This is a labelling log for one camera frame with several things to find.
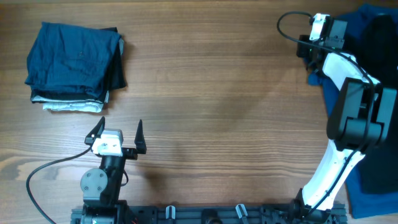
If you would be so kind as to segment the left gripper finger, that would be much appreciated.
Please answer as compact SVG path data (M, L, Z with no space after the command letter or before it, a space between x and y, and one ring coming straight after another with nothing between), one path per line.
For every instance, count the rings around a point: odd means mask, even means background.
M139 120L139 123L137 126L134 144L136 145L136 153L137 154L146 154L147 146L146 146L146 141L144 138L143 123L142 123L141 119Z
M97 125L86 135L85 144L93 144L99 138L105 127L105 117L102 116Z

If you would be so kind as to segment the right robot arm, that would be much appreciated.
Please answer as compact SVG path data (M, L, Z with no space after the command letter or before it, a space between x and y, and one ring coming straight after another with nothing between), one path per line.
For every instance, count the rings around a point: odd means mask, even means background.
M310 35L298 40L297 55L309 56L336 85L337 101L327 122L328 145L310 181L292 200L289 223L323 223L331 215L335 196L354 167L387 138L397 89L386 88L343 53L348 23L328 14L310 18Z

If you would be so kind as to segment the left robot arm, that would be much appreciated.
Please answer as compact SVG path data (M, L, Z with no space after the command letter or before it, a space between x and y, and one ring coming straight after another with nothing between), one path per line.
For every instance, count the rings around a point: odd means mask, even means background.
M147 151L143 133L143 123L139 121L135 147L123 147L123 132L120 129L106 129L105 118L87 134L85 144L90 151L101 158L96 169L90 169L81 178L83 192L83 209L73 212L72 223L79 224L116 224L137 223L136 215L125 200L119 199L122 180L127 177L125 164L127 160L136 160L139 154Z

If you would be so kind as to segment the black polo shirt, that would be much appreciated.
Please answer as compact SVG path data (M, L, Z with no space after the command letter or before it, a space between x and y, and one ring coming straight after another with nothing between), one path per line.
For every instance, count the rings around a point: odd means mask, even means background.
M375 17L358 39L349 35L346 49L384 87L397 89L397 25L390 15ZM384 144L360 162L359 174L367 194L397 192L397 104Z

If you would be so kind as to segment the blue polo shirt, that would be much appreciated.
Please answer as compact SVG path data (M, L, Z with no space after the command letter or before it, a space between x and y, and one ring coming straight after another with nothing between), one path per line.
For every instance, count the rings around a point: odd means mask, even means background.
M338 16L347 21L344 49L357 54L365 28L381 14L392 17L397 26L397 9L364 4L357 11ZM397 162L397 127L392 126L385 145L366 156L346 179L354 218L366 218L397 212L397 176L392 170Z

